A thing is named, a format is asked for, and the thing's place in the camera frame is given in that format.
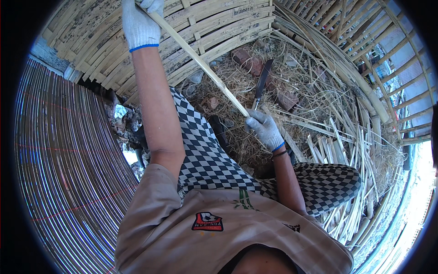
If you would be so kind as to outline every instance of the checkered pants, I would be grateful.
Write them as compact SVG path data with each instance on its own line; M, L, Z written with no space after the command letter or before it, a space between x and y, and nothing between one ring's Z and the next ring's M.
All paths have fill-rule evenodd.
M210 124L174 88L186 158L179 176L180 195L191 189L246 189L277 200L276 181L252 178L220 147ZM294 165L310 215L320 215L350 201L361 183L359 172L340 164Z

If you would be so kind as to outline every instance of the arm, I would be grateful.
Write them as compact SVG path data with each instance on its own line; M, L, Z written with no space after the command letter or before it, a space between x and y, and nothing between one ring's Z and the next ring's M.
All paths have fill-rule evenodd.
M140 1L148 12L162 16L164 1ZM135 0L123 0L123 31L132 53L146 140L151 163L167 168L178 178L185 151L181 127L158 53L161 28Z
M256 110L248 110L248 113L251 117L245 120L245 124L253 129L261 142L272 151L279 202L300 215L307 215L303 194L289 155L283 153L286 147L274 119Z
M286 147L282 145L272 153L279 202L300 215L307 215L303 193L301 193L300 186L298 185L289 155L284 153L276 156L285 150Z
M185 151L178 114L158 48L135 50L132 60L151 163L164 166L178 178Z

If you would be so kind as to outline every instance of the hand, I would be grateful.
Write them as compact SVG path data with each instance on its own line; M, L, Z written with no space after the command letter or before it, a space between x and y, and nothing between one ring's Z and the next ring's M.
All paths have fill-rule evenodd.
M163 17L164 0L139 0L140 6L148 13L156 11ZM158 46L161 28L155 21L136 6L135 0L122 0L123 31L129 45L129 52L147 47Z
M251 117L246 118L245 124L253 129L260 141L272 152L284 145L283 137L278 131L274 119L257 110L247 109Z

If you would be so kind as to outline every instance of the machete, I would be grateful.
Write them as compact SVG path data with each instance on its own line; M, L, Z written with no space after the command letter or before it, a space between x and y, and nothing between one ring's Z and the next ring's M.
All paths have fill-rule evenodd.
M263 66L263 70L261 71L260 77L258 78L257 86L255 88L255 97L254 102L252 103L253 110L257 110L258 103L261 99L261 94L263 93L263 89L265 87L266 78L268 77L269 70L271 69L272 62L274 59L269 59L266 61L266 64Z

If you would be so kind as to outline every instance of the knitted glove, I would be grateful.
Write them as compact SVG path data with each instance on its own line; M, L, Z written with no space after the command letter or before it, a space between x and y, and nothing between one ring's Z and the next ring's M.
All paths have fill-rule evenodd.
M156 11L163 17L164 0L138 0L149 13ZM129 52L147 46L158 46L161 28L155 21L136 6L135 0L123 0L123 31L129 45Z
M272 152L284 145L283 137L278 131L274 119L257 110L247 109L251 117L246 118L245 124L253 129L260 141Z

